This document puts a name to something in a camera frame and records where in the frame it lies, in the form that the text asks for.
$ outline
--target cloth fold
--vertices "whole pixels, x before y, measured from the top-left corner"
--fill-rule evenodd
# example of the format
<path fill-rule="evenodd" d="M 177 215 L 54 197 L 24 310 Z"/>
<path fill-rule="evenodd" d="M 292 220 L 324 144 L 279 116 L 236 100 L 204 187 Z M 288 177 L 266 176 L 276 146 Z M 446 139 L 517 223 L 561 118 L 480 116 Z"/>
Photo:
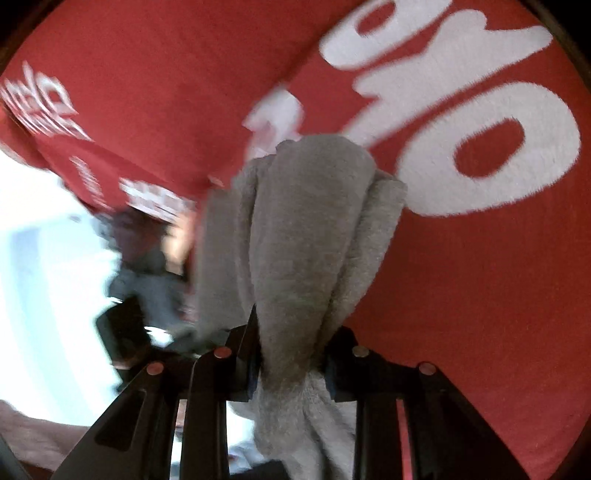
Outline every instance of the cloth fold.
<path fill-rule="evenodd" d="M 294 480 L 351 478 L 355 405 L 332 402 L 319 366 L 373 282 L 405 191 L 363 148 L 315 135 L 250 162 L 228 194 L 238 325 L 256 303 L 263 356 L 255 398 L 236 409 L 255 420 L 261 453 L 283 460 Z M 211 233 L 204 245 L 215 241 Z M 202 307 L 200 317 L 216 318 Z"/>

